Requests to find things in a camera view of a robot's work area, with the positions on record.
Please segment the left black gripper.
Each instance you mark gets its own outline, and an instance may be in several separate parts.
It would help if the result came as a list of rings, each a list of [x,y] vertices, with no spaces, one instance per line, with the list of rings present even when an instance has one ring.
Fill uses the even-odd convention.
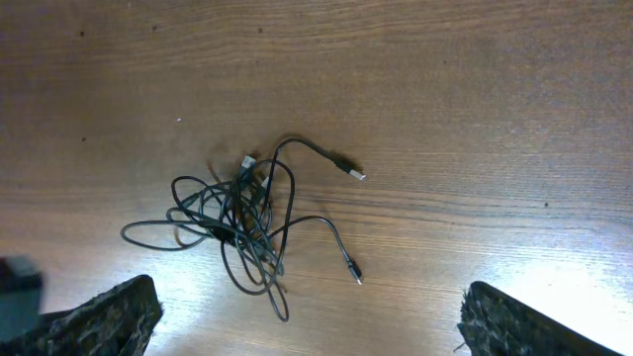
[[[44,278],[27,255],[1,257],[1,340],[35,328],[40,319]]]

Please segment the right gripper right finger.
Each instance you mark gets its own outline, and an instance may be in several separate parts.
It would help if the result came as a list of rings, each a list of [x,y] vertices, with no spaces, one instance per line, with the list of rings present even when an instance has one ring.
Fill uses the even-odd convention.
[[[457,328],[473,355],[617,355],[482,281],[471,283],[460,313]]]

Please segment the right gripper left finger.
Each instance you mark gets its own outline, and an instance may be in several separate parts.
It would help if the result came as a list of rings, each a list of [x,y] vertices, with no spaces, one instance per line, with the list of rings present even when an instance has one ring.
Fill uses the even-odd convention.
[[[135,276],[67,311],[40,314],[3,355],[142,356],[163,315],[153,279]]]

